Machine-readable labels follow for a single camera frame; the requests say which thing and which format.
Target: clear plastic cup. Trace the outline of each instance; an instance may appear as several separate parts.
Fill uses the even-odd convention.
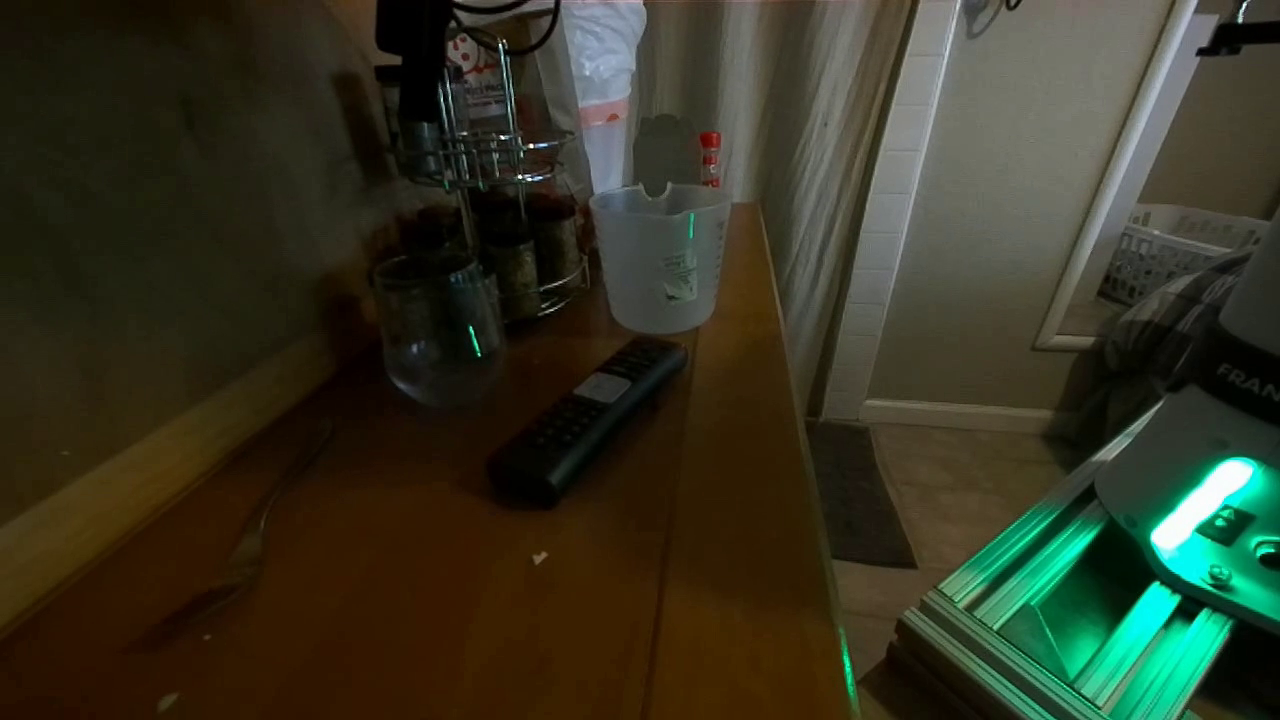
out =
[[[617,322],[647,336],[699,328],[714,311],[727,194],[705,183],[638,183],[592,194],[604,297]]]

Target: tile floor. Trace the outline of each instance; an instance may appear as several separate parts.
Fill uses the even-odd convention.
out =
[[[872,439],[921,569],[836,565],[841,616],[861,674],[883,661],[903,606],[1065,477],[1052,448],[1022,432],[872,426]],[[874,692],[861,692],[861,701],[864,716],[903,716],[887,711]]]

